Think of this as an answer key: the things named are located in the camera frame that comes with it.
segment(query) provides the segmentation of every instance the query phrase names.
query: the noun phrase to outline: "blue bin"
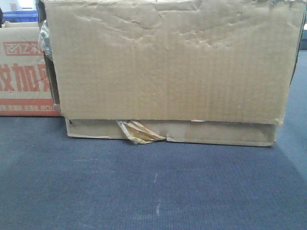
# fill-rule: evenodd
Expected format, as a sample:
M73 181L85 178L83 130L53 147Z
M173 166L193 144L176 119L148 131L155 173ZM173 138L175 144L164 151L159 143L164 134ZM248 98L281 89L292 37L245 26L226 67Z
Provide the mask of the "blue bin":
M3 19L14 23L37 22L37 11L9 11L3 12Z

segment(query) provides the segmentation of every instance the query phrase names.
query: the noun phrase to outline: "brown cardboard box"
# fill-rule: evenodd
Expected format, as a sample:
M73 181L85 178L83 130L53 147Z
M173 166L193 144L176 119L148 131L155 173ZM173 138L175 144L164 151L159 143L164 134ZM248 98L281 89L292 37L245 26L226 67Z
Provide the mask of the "brown cardboard box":
M70 136L120 138L110 129L97 130L107 120L143 120L144 127L118 124L130 139L152 131L170 141L273 144L296 65L305 1L45 5Z
M38 48L37 24L5 26L0 29L0 115L58 116Z

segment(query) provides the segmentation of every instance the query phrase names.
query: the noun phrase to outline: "clear plastic wrap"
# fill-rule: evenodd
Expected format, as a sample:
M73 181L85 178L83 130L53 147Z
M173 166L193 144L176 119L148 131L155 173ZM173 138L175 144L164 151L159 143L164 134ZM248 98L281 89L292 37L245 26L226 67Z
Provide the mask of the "clear plastic wrap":
M48 23L46 20L43 21L42 27L39 33L38 42L40 44L41 49L45 52L46 56L53 61L52 59L52 50L50 45L50 32Z
M136 145L147 144L158 140L166 140L166 137L149 130L138 121L117 121L117 124L126 137Z

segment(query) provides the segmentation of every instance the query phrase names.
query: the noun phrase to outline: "torn tape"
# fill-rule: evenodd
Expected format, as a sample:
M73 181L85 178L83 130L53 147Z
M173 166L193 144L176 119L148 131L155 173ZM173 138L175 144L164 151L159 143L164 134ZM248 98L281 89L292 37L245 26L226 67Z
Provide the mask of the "torn tape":
M134 144L147 144L153 141L166 140L166 137L151 131L138 121L116 121L126 137Z

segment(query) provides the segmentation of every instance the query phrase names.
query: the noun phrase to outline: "blue carpet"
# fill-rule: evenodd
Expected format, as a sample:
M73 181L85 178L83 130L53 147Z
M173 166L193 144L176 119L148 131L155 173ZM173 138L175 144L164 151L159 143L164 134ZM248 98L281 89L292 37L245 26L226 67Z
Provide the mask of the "blue carpet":
M72 139L0 117L0 230L305 230L307 51L273 148Z

